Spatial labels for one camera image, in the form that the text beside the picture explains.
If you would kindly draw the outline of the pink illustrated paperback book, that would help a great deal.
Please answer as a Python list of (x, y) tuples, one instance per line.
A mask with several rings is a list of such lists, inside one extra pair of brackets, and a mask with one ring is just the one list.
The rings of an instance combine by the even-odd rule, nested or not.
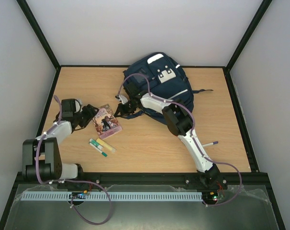
[(92, 119), (100, 139), (104, 140), (122, 131), (118, 119), (113, 115), (109, 104), (99, 108), (98, 113)]

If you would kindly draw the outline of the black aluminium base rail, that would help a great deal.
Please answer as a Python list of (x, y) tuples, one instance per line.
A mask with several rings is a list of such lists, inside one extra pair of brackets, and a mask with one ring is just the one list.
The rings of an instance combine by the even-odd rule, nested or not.
[(267, 173), (263, 172), (242, 172), (242, 179), (236, 172), (224, 172), (218, 178), (205, 186), (200, 181), (199, 173), (111, 173), (111, 172), (85, 172), (79, 180), (99, 183), (103, 187), (112, 185), (170, 185), (186, 189), (210, 190), (218, 189), (221, 185), (226, 188), (228, 185), (264, 185), (271, 188)]

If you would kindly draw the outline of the black enclosure frame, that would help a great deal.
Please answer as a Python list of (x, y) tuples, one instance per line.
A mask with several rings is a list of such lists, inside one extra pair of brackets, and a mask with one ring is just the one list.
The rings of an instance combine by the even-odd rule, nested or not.
[[(32, 27), (32, 30), (34, 31), (35, 35), (37, 36), (37, 38), (39, 39), (41, 45), (43, 46), (45, 52), (47, 53), (48, 57), (50, 58), (52, 64), (54, 65), (55, 69), (56, 69), (56, 73), (53, 79), (53, 83), (47, 98), (47, 102), (43, 111), (43, 115), (42, 118), (40, 120), (40, 125), (38, 128), (38, 132), (37, 134), (39, 134), (40, 131), (43, 130), (43, 121), (46, 121), (47, 118), (47, 109), (49, 109), (51, 101), (52, 101), (52, 93), (54, 93), (55, 88), (56, 88), (56, 83), (58, 81), (59, 78), (59, 74), (61, 71), (61, 68), (64, 67), (89, 67), (89, 68), (98, 68), (98, 67), (111, 67), (111, 68), (115, 68), (115, 67), (127, 67), (125, 65), (60, 65), (59, 62), (57, 61), (43, 31), (41, 30), (33, 12), (31, 11), (31, 8), (29, 7), (28, 3), (26, 0), (17, 0), (17, 3), (19, 4), (23, 14), (25, 15), (26, 19), (28, 20), (30, 26)], [(266, 11), (268, 10), (270, 4), (272, 3), (272, 0), (263, 0), (259, 6), (259, 8), (257, 9), (257, 12), (255, 13), (251, 23), (249, 24), (247, 30), (245, 31), (242, 39), (240, 40), (237, 48), (234, 51), (234, 54), (232, 55), (232, 57), (230, 58), (229, 63), (225, 66), (184, 66), (187, 68), (222, 68), (223, 69), (223, 74), (225, 77), (225, 81), (228, 87), (228, 91), (230, 94), (230, 98), (233, 104), (233, 108), (234, 108), (234, 112), (235, 112), (235, 116), (238, 122), (238, 126), (239, 126), (239, 130), (241, 133), (241, 137), (243, 138), (243, 144), (246, 150), (246, 155), (247, 155), (247, 159), (249, 162), (249, 165), (251, 166), (251, 172), (247, 172), (247, 173), (243, 173), (242, 178), (246, 179), (245, 182), (248, 182), (247, 184), (251, 185), (265, 185), (266, 186), (266, 190), (268, 192), (268, 197), (269, 200), (272, 202), (272, 209), (274, 212), (274, 216), (277, 222), (277, 225), (279, 227), (279, 230), (285, 230), (285, 225), (272, 189), (272, 185), (271, 182), (269, 180), (269, 176), (267, 173), (264, 172), (260, 172), (259, 170), (259, 166), (257, 164), (257, 160), (256, 160), (256, 156), (252, 147), (252, 143), (250, 140), (250, 136), (249, 133), (247, 131), (247, 127), (246, 127), (246, 122), (243, 121), (243, 109), (240, 107), (240, 102), (239, 102), (239, 97), (238, 94), (235, 92), (235, 87), (234, 87), (234, 83), (230, 74), (231, 69), (233, 68), (233, 66), (235, 65), (236, 61), (238, 60), (238, 58), (240, 57), (242, 51), (244, 50), (246, 44), (248, 43), (248, 41), (250, 40), (250, 37), (252, 36), (252, 34), (254, 33), (254, 31), (256, 30), (258, 24), (260, 23), (261, 19), (263, 18), (263, 16), (265, 15)], [(166, 182), (163, 180), (153, 180), (153, 178), (159, 178), (162, 179), (163, 175), (161, 173), (92, 173), (92, 172), (87, 172), (86, 176), (94, 176), (94, 174), (96, 175), (104, 175), (104, 177), (110, 177), (113, 179), (120, 179), (120, 178), (124, 178), (124, 174), (125, 177), (127, 177), (128, 175), (133, 175), (136, 176), (137, 178), (140, 177), (142, 180), (144, 178), (151, 178), (151, 181), (146, 181), (146, 182)], [(4, 230), (5, 229), (5, 225), (8, 222), (8, 217), (9, 217), (9, 212), (10, 212), (10, 208), (13, 205), (13, 198), (16, 195), (16, 191), (17, 191), (17, 186), (20, 184), (23, 184), (24, 181), (22, 181), (22, 173), (18, 172), (16, 179), (14, 181), (13, 187), (11, 189), (11, 193), (9, 195), (7, 204), (5, 206), (5, 209), (3, 211), (2, 217), (0, 219), (0, 230)]]

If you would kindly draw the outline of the purple capped marker pen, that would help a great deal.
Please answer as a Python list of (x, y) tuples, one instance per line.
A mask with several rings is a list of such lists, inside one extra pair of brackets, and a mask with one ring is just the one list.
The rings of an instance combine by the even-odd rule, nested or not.
[(218, 144), (219, 141), (213, 141), (213, 142), (210, 142), (210, 143), (207, 143), (207, 144), (203, 144), (202, 146), (205, 148), (205, 147), (208, 147), (208, 146), (212, 146), (212, 145), (215, 145), (215, 144)]

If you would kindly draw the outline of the yellow highlighter pen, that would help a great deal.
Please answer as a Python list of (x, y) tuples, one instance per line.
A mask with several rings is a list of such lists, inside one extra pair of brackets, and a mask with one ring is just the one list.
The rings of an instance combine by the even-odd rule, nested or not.
[(106, 143), (105, 141), (103, 141), (102, 139), (98, 138), (96, 139), (96, 141), (102, 145), (104, 148), (106, 148), (108, 151), (115, 153), (116, 149), (114, 147), (112, 147), (110, 144)]

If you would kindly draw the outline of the green capped marker pen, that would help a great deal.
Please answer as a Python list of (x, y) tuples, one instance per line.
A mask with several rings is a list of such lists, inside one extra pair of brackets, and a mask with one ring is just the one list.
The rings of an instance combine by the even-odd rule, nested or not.
[(103, 155), (104, 157), (107, 157), (108, 155), (103, 152), (102, 150), (100, 150), (98, 147), (96, 147), (94, 144), (92, 144), (91, 142), (89, 142), (89, 144), (96, 150), (98, 151), (101, 155)]

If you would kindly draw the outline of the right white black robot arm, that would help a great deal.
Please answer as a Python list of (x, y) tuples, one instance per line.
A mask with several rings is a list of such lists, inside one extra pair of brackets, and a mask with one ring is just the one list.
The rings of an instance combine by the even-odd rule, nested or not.
[(115, 117), (132, 119), (146, 114), (166, 125), (170, 133), (178, 137), (189, 151), (202, 186), (210, 188), (223, 182), (217, 164), (208, 156), (197, 137), (194, 117), (181, 99), (164, 99), (147, 90), (141, 91), (133, 82), (123, 83), (120, 88), (126, 91), (129, 98), (120, 93), (116, 95), (120, 103)]

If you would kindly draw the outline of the navy blue school backpack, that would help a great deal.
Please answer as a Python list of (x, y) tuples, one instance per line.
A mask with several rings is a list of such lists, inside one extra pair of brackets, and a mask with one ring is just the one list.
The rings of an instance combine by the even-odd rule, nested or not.
[(182, 66), (163, 52), (154, 52), (128, 67), (123, 72), (122, 87), (129, 98), (144, 90), (168, 100), (180, 99), (192, 112), (194, 94), (205, 89), (193, 90)]

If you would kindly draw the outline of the green white glue stick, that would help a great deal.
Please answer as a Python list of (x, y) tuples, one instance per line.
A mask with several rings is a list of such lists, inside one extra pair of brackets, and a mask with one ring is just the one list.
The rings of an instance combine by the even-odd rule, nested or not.
[(101, 144), (99, 144), (97, 141), (95, 141), (94, 139), (90, 138), (90, 139), (89, 139), (89, 142), (90, 142), (93, 146), (97, 147), (98, 149), (100, 149), (100, 150), (103, 149), (103, 146), (102, 146)]

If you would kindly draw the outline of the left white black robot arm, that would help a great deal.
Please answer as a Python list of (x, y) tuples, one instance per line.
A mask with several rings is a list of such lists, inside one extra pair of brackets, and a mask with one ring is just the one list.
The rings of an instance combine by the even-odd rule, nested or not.
[(59, 113), (51, 128), (22, 144), (22, 176), (26, 181), (45, 184), (76, 179), (82, 173), (80, 164), (61, 161), (59, 144), (73, 132), (86, 128), (99, 108), (83, 105), (79, 99), (59, 100), (57, 96), (54, 99), (59, 105)]

